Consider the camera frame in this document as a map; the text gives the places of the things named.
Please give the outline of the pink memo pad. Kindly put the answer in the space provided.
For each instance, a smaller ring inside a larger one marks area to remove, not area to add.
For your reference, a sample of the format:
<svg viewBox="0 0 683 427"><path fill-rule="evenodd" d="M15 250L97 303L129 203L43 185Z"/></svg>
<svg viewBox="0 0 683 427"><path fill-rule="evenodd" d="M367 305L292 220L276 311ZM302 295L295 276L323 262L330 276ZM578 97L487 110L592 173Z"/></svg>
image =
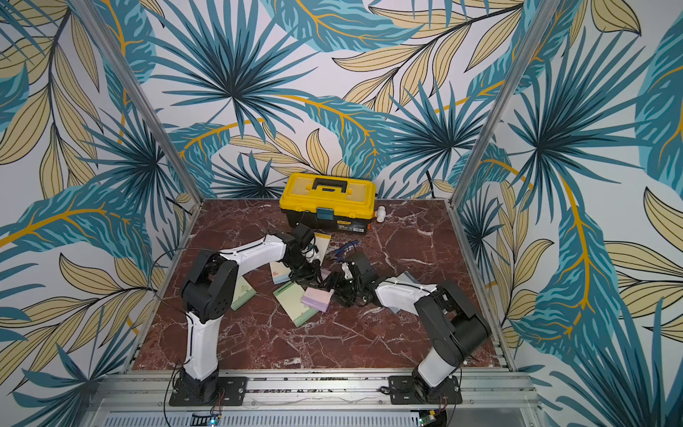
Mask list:
<svg viewBox="0 0 683 427"><path fill-rule="evenodd" d="M307 288L302 297L302 304L311 309L326 312L333 295L334 290L327 291L318 288Z"/></svg>

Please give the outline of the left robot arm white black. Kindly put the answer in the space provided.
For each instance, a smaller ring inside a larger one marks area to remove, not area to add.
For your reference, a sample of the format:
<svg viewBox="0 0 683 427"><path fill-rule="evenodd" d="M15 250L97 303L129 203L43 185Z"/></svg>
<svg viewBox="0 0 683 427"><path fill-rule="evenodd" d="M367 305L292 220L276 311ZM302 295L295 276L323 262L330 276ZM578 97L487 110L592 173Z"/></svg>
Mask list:
<svg viewBox="0 0 683 427"><path fill-rule="evenodd" d="M302 286L322 279L315 233L303 224L241 247L205 250L195 259L181 289L188 338L177 382L177 390L191 400L207 404L221 395L217 345L222 319L231 309L238 279L269 263L283 263L290 279Z"/></svg>

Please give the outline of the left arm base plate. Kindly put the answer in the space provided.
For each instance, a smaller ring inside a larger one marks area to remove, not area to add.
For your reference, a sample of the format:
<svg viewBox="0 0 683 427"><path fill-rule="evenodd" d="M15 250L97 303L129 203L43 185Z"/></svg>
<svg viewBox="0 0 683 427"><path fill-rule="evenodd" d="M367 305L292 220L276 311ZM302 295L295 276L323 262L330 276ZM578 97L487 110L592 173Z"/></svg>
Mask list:
<svg viewBox="0 0 683 427"><path fill-rule="evenodd" d="M240 407L247 390L247 378L214 376L197 381L183 375L173 387L171 407Z"/></svg>

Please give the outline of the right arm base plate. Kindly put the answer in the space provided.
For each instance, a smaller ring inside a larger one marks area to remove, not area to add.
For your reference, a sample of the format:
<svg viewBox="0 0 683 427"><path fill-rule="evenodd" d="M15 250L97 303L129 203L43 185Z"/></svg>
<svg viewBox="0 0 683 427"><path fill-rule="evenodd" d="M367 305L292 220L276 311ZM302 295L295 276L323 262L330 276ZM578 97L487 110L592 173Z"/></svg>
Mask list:
<svg viewBox="0 0 683 427"><path fill-rule="evenodd" d="M431 387L419 376L393 375L388 378L392 405L460 405L462 393L455 377Z"/></svg>

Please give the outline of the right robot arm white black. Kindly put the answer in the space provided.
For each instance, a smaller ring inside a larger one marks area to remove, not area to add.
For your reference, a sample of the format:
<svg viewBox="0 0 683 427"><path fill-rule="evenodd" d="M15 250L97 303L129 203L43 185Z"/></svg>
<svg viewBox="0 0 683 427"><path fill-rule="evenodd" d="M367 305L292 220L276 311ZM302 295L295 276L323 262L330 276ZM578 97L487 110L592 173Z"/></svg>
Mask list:
<svg viewBox="0 0 683 427"><path fill-rule="evenodd" d="M362 253L352 254L322 282L339 304L375 304L419 318L431 349L411 375L392 375L382 390L393 405L457 405L462 402L453 373L491 336L491 327L452 281L422 285L410 276L382 277Z"/></svg>

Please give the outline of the grey white memo pad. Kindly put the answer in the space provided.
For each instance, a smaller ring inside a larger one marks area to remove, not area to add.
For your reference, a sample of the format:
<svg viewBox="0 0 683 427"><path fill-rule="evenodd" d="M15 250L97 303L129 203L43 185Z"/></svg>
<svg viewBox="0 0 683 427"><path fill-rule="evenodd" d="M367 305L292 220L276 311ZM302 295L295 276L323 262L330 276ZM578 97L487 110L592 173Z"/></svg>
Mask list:
<svg viewBox="0 0 683 427"><path fill-rule="evenodd" d="M414 304L428 293L409 272L404 272L398 277L386 279L382 290L382 304L394 313L405 311L417 315Z"/></svg>

